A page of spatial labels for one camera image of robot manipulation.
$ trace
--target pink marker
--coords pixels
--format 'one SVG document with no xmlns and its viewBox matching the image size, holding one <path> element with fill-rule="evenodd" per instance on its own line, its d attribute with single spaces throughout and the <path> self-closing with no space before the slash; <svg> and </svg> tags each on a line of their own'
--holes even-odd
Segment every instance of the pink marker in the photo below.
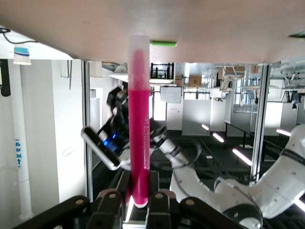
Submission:
<svg viewBox="0 0 305 229">
<path fill-rule="evenodd" d="M 149 38 L 128 42 L 128 109 L 132 197 L 138 208 L 148 203 L 150 177 Z"/>
</svg>

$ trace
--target blue label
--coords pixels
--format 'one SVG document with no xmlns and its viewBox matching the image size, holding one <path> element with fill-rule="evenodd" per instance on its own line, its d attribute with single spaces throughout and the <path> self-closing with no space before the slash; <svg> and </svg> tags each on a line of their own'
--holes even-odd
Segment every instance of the blue label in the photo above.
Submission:
<svg viewBox="0 0 305 229">
<path fill-rule="evenodd" d="M 16 139 L 16 156 L 17 156 L 18 168 L 21 167 L 21 158 L 22 158 L 21 153 L 22 153 L 21 143 L 19 142 L 19 139 Z"/>
<path fill-rule="evenodd" d="M 14 53 L 16 55 L 20 55 L 20 56 L 30 56 L 29 49 L 22 48 L 22 47 L 15 47 L 14 48 Z"/>
</svg>

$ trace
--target whiteboard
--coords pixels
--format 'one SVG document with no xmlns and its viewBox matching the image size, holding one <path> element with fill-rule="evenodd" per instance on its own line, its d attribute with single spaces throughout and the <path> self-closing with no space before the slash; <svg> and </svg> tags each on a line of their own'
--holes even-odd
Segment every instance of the whiteboard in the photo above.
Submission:
<svg viewBox="0 0 305 229">
<path fill-rule="evenodd" d="M 181 87 L 160 87 L 161 101 L 171 104 L 181 103 Z"/>
</svg>

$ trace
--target white pillar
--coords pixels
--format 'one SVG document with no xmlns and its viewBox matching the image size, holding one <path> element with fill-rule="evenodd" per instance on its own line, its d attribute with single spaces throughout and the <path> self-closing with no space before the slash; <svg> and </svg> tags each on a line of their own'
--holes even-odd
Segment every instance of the white pillar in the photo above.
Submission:
<svg viewBox="0 0 305 229">
<path fill-rule="evenodd" d="M 13 111 L 14 133 L 16 141 L 16 162 L 18 166 L 18 183 L 22 222 L 33 217 L 31 209 L 30 178 L 25 137 L 23 99 L 21 89 L 20 66 L 9 63 L 11 104 Z"/>
</svg>

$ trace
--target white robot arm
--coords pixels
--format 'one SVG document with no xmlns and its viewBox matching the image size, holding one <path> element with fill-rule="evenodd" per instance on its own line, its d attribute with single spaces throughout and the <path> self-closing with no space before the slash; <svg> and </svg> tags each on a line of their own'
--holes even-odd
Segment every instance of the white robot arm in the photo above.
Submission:
<svg viewBox="0 0 305 229">
<path fill-rule="evenodd" d="M 173 167 L 171 190 L 178 201 L 193 196 L 239 224 L 257 229 L 262 217 L 270 219 L 293 205 L 305 192 L 305 125 L 297 126 L 278 160 L 253 186 L 245 186 L 234 179 L 219 177 L 214 192 L 200 182 L 194 168 L 181 152 L 175 152 L 170 139 L 153 139 L 170 160 Z"/>
<path fill-rule="evenodd" d="M 121 97 L 115 99 L 116 97 L 116 94 L 112 94 L 108 100 L 110 104 L 119 105 L 119 112 L 113 114 L 106 127 L 98 134 L 89 127 L 84 127 L 82 136 L 110 170 L 118 167 L 130 170 L 130 153 L 126 147 L 128 133 L 124 124 L 126 111 L 120 105 Z M 123 104 L 128 107 L 126 98 L 123 99 Z M 178 202 L 187 197 L 197 197 L 240 225 L 259 229 L 262 227 L 263 217 L 269 219 L 279 215 L 305 192 L 305 125 L 293 129 L 278 160 L 255 185 L 249 187 L 235 179 L 219 177 L 214 191 L 200 181 L 188 159 L 163 134 L 165 129 L 161 131 L 153 127 L 151 130 L 152 143 L 156 144 L 172 164 L 170 189 L 176 194 Z"/>
</svg>

